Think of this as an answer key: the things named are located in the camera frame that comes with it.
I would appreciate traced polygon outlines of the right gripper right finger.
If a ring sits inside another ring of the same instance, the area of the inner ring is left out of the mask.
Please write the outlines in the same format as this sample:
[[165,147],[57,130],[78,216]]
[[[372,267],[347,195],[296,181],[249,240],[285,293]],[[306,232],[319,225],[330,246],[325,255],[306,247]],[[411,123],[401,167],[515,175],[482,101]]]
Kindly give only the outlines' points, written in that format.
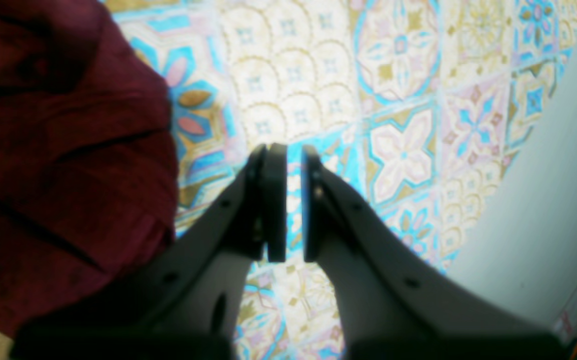
[[426,264],[373,208],[301,151],[305,262],[334,288],[345,360],[565,360],[546,328],[483,300]]

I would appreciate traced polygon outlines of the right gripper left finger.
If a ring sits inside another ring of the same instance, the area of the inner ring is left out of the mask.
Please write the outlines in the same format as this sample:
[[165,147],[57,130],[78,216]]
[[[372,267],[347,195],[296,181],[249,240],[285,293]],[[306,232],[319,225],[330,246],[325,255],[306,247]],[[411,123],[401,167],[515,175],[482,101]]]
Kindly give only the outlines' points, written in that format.
[[287,147],[257,146],[177,242],[135,273],[26,324],[13,360],[233,360],[251,264],[286,260]]

